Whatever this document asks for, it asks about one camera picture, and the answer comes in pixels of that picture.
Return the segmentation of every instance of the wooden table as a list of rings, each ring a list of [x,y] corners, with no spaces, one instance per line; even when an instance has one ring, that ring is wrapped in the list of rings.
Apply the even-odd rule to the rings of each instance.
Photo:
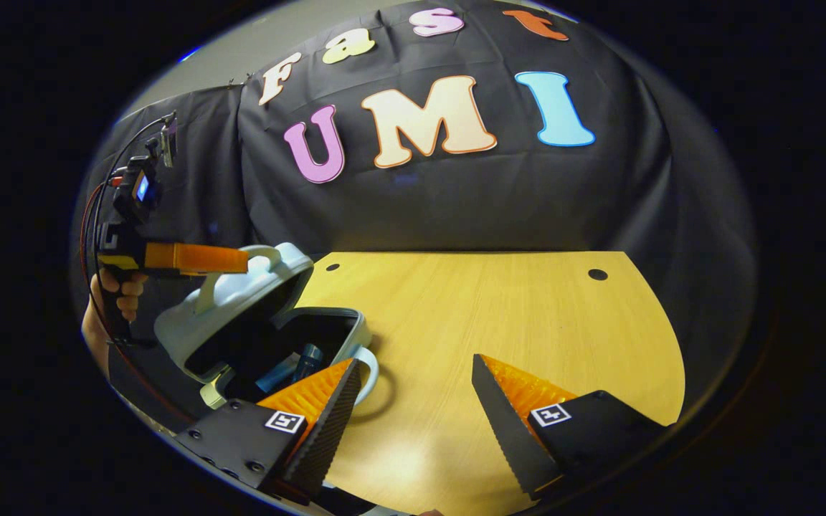
[[[394,510],[493,516],[532,505],[473,391],[473,353],[576,395],[606,389],[663,425],[684,399],[674,330],[622,252],[334,252],[298,306],[352,307],[368,320],[381,375],[327,481]]]

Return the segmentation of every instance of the yellow letter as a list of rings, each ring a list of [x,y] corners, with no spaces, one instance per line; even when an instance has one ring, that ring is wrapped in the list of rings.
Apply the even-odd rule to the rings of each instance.
[[[476,80],[468,75],[438,79],[432,83],[426,107],[419,107],[397,90],[377,92],[361,101],[361,106],[374,117],[381,148],[374,164],[390,168],[410,161],[413,153],[400,145],[399,131],[423,156],[432,156],[443,123],[448,135],[442,143],[446,153],[477,153],[495,147],[495,136],[486,132],[473,102],[475,84]]]
[[[301,59],[301,52],[296,52],[263,73],[263,97],[260,97],[260,105],[266,104],[283,91],[283,86],[279,85],[279,81],[289,78],[289,74],[292,73],[292,64],[298,62],[299,59]]]
[[[368,29],[347,30],[324,46],[329,50],[324,53],[323,61],[325,65],[333,65],[348,56],[364,54],[373,47],[373,40],[368,39]]]

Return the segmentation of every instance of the human hand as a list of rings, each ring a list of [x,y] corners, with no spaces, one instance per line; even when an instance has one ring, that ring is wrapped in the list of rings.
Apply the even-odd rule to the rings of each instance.
[[[117,292],[119,285],[114,274],[106,268],[102,268],[101,282],[104,283],[104,288],[109,292]],[[136,310],[138,309],[138,297],[144,291],[143,284],[148,277],[146,274],[135,272],[132,274],[130,281],[123,283],[123,296],[117,298],[117,307],[123,313],[123,319],[130,323],[136,320]],[[102,313],[104,308],[104,296],[101,293],[101,285],[98,284],[98,275],[94,274],[91,277],[91,293],[94,297],[95,303],[101,308]],[[98,312],[92,304],[91,298],[88,298],[88,307],[85,308],[85,316],[82,318],[82,336],[85,337],[85,342],[88,344],[88,349],[91,350],[95,356],[95,362],[101,368],[104,376],[109,378],[108,370],[108,331],[101,323]]]

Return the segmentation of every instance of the toolbox handle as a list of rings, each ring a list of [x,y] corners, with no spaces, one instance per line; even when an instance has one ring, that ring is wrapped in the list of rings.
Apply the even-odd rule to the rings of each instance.
[[[240,251],[247,252],[247,259],[255,256],[265,256],[269,260],[266,266],[266,271],[272,271],[283,260],[283,256],[279,253],[279,249],[269,245],[249,245],[240,248]],[[196,299],[196,306],[194,306],[194,314],[199,315],[204,311],[216,306],[216,281],[222,277],[221,273],[206,274],[206,280],[203,281],[202,287],[199,288],[199,297]]]

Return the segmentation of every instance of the blue letter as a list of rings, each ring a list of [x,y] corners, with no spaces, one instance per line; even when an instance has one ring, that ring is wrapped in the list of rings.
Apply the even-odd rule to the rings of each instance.
[[[534,101],[541,109],[543,128],[537,133],[538,140],[557,147],[577,147],[594,142],[594,134],[582,127],[573,101],[566,91],[569,82],[554,72],[521,72],[515,74],[518,84],[528,86]]]

